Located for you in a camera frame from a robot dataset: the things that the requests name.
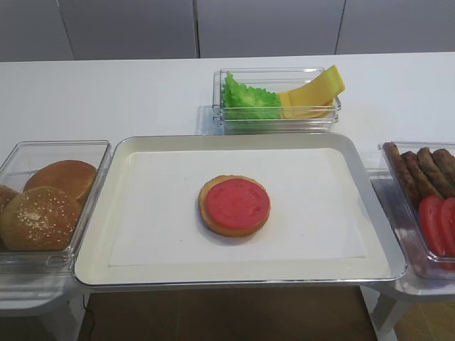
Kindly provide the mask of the brown meat patty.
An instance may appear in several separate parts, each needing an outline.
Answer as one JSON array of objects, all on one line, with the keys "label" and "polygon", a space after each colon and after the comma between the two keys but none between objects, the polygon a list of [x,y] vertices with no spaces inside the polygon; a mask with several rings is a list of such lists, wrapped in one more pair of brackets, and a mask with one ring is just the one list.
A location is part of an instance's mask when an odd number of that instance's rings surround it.
[{"label": "brown meat patty", "polygon": [[430,152],[429,148],[421,148],[417,152],[417,157],[419,167],[423,170],[438,193],[444,199],[447,199],[448,197],[454,197],[454,187],[433,161],[432,153]]},{"label": "brown meat patty", "polygon": [[438,149],[432,154],[433,161],[447,179],[454,182],[454,157],[445,148]]},{"label": "brown meat patty", "polygon": [[393,169],[395,170],[395,174],[405,192],[407,199],[413,208],[417,209],[421,200],[417,184],[409,172],[405,161],[401,157],[397,146],[393,142],[386,142],[383,145],[383,149],[388,157],[388,160],[391,162]]},{"label": "brown meat patty", "polygon": [[437,197],[442,198],[439,191],[433,186],[432,182],[428,179],[424,171],[419,167],[417,154],[412,151],[408,151],[403,153],[401,157],[416,183],[417,190],[421,199],[424,199],[430,195],[436,195]]}]

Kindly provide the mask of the sesame top bun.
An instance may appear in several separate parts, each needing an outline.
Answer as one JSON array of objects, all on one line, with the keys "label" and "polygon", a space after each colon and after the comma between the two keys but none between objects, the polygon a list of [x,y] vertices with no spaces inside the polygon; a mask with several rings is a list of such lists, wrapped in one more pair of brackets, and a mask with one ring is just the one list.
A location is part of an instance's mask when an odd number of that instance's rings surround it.
[{"label": "sesame top bun", "polygon": [[82,208],[64,191],[42,186],[17,195],[1,214],[9,251],[59,251],[72,239]]}]

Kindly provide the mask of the left red tomato slice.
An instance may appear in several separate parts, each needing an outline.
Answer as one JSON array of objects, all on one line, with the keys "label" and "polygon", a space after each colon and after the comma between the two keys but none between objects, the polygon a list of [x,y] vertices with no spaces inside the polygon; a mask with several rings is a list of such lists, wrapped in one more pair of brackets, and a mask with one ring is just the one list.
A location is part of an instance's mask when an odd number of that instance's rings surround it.
[{"label": "left red tomato slice", "polygon": [[429,250],[437,256],[445,255],[444,242],[437,224],[437,213],[442,203],[443,200],[440,197],[430,195],[419,204],[419,220],[422,234]]}]

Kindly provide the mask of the red tomato slice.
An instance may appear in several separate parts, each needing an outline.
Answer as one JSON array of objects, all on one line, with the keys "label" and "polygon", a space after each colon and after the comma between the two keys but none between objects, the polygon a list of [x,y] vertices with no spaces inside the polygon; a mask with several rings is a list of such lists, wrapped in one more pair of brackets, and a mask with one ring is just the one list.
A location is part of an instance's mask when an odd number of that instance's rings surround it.
[{"label": "red tomato slice", "polygon": [[437,213],[442,203],[443,200],[440,197],[430,195],[419,204],[419,220],[422,234],[429,250],[437,256],[445,255],[444,242],[437,224]]},{"label": "red tomato slice", "polygon": [[454,256],[454,198],[443,201],[437,213],[437,227],[444,243],[445,254]]}]

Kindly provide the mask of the clear bin with patties tomatoes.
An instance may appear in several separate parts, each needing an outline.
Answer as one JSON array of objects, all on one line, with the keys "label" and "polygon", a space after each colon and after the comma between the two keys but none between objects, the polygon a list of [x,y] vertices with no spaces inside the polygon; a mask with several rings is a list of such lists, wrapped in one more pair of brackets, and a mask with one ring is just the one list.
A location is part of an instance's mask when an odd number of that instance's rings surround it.
[{"label": "clear bin with patties tomatoes", "polygon": [[[401,155],[408,151],[417,154],[421,148],[428,147],[432,154],[438,149],[445,148],[454,157],[454,147],[450,145],[393,143]],[[420,227],[419,208],[414,209],[407,199],[383,145],[384,143],[379,149],[382,152],[382,164],[385,170],[380,175],[378,195],[387,215],[392,220],[393,229],[409,266],[413,272],[423,278],[454,280],[454,256],[450,257],[446,254],[437,256],[429,250]]]}]

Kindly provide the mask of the white paper tray liner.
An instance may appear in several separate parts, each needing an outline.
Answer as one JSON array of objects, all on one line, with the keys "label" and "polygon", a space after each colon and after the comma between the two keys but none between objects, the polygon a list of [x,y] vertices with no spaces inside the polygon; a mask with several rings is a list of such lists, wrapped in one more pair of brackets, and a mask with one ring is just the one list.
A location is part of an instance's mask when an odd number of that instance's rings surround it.
[{"label": "white paper tray liner", "polygon": [[[242,239],[208,231],[198,194],[218,175],[261,183],[272,209]],[[114,265],[364,257],[371,225],[343,154],[332,148],[136,153]]]}]

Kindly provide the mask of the clear bin with buns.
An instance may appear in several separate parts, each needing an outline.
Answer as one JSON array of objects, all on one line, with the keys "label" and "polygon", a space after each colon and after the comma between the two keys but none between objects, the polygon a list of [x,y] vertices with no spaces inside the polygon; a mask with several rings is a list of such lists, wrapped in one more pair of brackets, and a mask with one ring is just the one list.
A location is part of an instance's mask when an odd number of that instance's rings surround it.
[{"label": "clear bin with buns", "polygon": [[72,268],[97,195],[107,174],[111,146],[105,140],[88,141],[22,141],[15,145],[1,164],[1,185],[18,194],[25,192],[27,181],[40,169],[63,160],[84,161],[97,169],[90,194],[77,222],[69,245],[59,251],[9,251],[1,239],[1,272],[3,274],[66,273]]}]

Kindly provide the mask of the green lettuce leaf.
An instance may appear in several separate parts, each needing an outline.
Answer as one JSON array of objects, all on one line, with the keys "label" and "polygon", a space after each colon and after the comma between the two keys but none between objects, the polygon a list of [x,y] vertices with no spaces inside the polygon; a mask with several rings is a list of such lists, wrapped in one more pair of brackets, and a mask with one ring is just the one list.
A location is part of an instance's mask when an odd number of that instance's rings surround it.
[{"label": "green lettuce leaf", "polygon": [[275,92],[239,83],[228,72],[221,90],[227,120],[280,119],[282,103]]}]

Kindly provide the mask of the bun at left edge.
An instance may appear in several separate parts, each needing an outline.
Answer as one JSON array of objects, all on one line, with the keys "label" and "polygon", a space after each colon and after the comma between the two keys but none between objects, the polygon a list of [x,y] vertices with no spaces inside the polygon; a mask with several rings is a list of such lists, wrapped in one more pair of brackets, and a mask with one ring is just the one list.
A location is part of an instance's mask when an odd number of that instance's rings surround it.
[{"label": "bun at left edge", "polygon": [[2,213],[6,206],[18,195],[18,192],[5,186],[0,185],[0,213]]}]

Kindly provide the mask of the middle red tomato slice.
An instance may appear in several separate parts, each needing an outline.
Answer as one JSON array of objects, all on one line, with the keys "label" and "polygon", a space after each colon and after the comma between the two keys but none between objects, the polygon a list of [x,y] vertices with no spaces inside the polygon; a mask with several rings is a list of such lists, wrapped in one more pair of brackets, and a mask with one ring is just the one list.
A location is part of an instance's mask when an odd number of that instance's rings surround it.
[{"label": "middle red tomato slice", "polygon": [[443,201],[437,213],[437,227],[444,243],[445,254],[454,256],[454,198]]}]

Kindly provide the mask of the white metal serving tray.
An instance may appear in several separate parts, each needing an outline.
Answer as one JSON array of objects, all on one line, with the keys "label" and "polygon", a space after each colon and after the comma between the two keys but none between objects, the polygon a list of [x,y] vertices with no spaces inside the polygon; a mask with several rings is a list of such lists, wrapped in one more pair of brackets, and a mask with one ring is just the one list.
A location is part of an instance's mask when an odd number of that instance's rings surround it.
[{"label": "white metal serving tray", "polygon": [[[222,237],[198,211],[219,175],[271,200],[252,236]],[[94,287],[378,282],[405,257],[352,141],[340,134],[133,137],[117,145],[75,277]]]}]

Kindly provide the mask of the plain brown bun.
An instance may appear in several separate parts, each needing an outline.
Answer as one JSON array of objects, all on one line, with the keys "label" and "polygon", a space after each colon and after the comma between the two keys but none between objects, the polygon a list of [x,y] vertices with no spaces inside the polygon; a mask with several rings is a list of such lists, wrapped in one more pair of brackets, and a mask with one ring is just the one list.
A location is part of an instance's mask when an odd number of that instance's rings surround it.
[{"label": "plain brown bun", "polygon": [[63,160],[47,165],[36,172],[24,186],[24,191],[41,186],[62,190],[82,206],[90,194],[97,169],[89,163]]}]

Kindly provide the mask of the bottom bun half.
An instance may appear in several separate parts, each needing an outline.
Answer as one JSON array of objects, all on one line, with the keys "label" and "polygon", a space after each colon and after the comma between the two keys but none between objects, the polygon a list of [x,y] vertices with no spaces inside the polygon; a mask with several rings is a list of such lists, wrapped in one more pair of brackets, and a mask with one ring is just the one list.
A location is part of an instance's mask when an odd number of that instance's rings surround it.
[{"label": "bottom bun half", "polygon": [[221,227],[220,225],[217,225],[214,223],[214,221],[211,220],[211,218],[208,216],[208,213],[205,209],[205,197],[208,194],[209,189],[211,189],[214,185],[221,183],[224,180],[232,179],[232,178],[243,178],[246,180],[251,180],[253,183],[256,183],[260,185],[261,187],[264,188],[260,183],[258,183],[256,180],[253,180],[251,178],[241,176],[241,175],[219,175],[210,181],[208,181],[200,190],[199,195],[198,195],[198,208],[200,211],[200,215],[207,226],[209,230],[212,232],[219,234],[224,237],[247,237],[255,232],[257,232],[259,229],[262,228],[262,226],[267,222],[268,219],[265,220],[263,223],[260,223],[259,226],[253,227],[251,229],[244,229],[244,230],[231,230],[228,228]]}]

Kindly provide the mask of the yellow cheese slices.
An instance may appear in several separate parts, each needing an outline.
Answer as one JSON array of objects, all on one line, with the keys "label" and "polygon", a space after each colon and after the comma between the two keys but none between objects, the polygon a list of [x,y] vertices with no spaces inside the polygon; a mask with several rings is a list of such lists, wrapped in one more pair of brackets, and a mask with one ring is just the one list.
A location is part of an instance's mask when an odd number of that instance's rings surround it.
[{"label": "yellow cheese slices", "polygon": [[334,111],[334,99],[345,90],[338,68],[332,65],[312,81],[279,92],[283,119],[318,119]]}]

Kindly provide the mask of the tomato slice on bun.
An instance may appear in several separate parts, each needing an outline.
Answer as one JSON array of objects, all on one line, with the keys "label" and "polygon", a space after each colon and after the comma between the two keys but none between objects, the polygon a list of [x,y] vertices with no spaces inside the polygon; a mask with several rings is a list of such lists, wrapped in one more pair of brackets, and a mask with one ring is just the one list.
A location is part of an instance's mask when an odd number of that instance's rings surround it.
[{"label": "tomato slice on bun", "polygon": [[251,229],[268,219],[266,190],[251,180],[232,178],[209,189],[205,209],[214,223],[231,230]]}]

